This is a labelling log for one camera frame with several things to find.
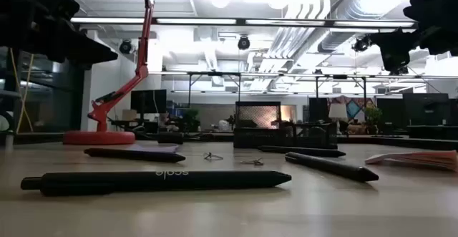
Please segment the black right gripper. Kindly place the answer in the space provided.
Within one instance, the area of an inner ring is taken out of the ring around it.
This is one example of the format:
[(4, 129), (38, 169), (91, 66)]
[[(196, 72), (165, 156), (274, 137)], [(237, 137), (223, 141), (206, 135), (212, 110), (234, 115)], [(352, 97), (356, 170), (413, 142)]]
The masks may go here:
[(386, 71), (407, 72), (409, 52), (418, 45), (431, 55), (457, 56), (457, 0), (409, 0), (403, 12), (418, 23), (416, 32), (397, 29), (369, 36), (369, 42), (380, 48)]

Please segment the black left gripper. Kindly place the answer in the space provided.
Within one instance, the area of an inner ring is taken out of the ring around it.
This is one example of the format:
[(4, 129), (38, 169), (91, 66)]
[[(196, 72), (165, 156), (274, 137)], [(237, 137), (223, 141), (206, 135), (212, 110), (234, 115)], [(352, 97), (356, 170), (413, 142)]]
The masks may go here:
[(70, 20), (78, 11), (75, 0), (1, 0), (1, 46), (55, 62), (116, 60), (116, 52), (74, 29)]

